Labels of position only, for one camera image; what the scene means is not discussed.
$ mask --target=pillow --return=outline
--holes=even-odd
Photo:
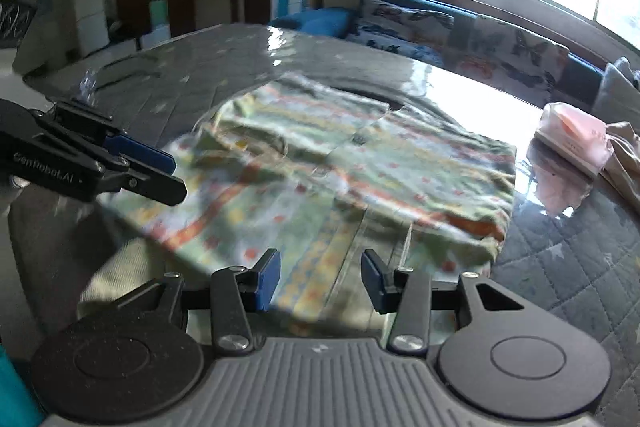
[[[421,62],[426,62],[427,64],[432,64],[439,68],[444,67],[442,56],[434,49],[422,44],[407,42],[383,32],[374,32],[364,29],[368,27],[370,27],[370,25],[367,23],[357,23],[354,33],[348,34],[345,40],[364,44],[370,48],[376,48],[377,50],[402,55],[403,57],[414,58],[415,60],[420,60]]]
[[[551,99],[548,83],[539,76],[529,76],[510,68],[486,58],[468,55],[457,64],[454,73],[495,87],[536,107],[545,107]]]
[[[591,114],[604,123],[627,121],[640,131],[640,92],[613,64],[607,64]]]
[[[363,0],[362,19],[388,28],[396,38],[442,49],[447,44],[455,19],[444,12],[416,10],[379,0]]]
[[[537,33],[500,19],[479,15],[469,39],[468,51],[492,58],[527,76],[545,79],[552,87],[562,77],[569,49]]]
[[[269,26],[297,30],[309,35],[343,38],[353,17],[354,12],[345,8],[321,8],[279,17],[270,21]]]

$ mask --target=folded cloth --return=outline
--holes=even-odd
[[[278,248],[268,315],[294,333],[382,333],[360,282],[364,248],[441,280],[488,273],[513,206],[512,146],[467,132],[428,101],[391,111],[299,75],[225,103],[168,150],[188,188],[183,204],[128,192],[101,203],[204,275]],[[149,273],[153,263],[129,250]],[[116,266],[132,265],[106,267],[94,295],[110,295]]]
[[[640,136],[620,122],[607,125],[607,137],[613,154],[602,175],[640,214]]]

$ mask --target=floor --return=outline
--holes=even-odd
[[[42,341],[15,266],[6,216],[0,216],[0,335],[13,359],[30,359]]]

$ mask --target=patterned fabric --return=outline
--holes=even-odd
[[[345,40],[365,44],[371,48],[390,53],[414,58],[439,68],[444,67],[442,56],[432,48],[421,44],[414,44],[396,37],[394,30],[370,24],[360,19],[356,22],[353,33],[346,36]]]
[[[456,73],[544,107],[562,77],[569,50],[519,26],[479,15]]]
[[[510,221],[512,146],[435,106],[391,111],[300,76],[225,103],[169,152],[183,204],[129,192],[102,203],[203,273],[278,248],[270,316],[296,333],[383,330],[359,281],[364,248],[456,280],[488,273]]]
[[[379,0],[363,0],[364,21],[390,31],[388,35],[440,51],[449,39],[454,18],[434,10],[414,10]]]

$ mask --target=beige cloth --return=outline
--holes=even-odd
[[[208,277],[194,271],[177,257],[168,255],[158,243],[138,237],[124,242],[118,252],[92,277],[80,296],[77,312],[81,319],[105,304],[158,279],[168,271],[177,271],[194,287],[204,285]]]
[[[628,122],[607,125],[613,154],[602,171],[604,178],[640,214],[640,136]]]

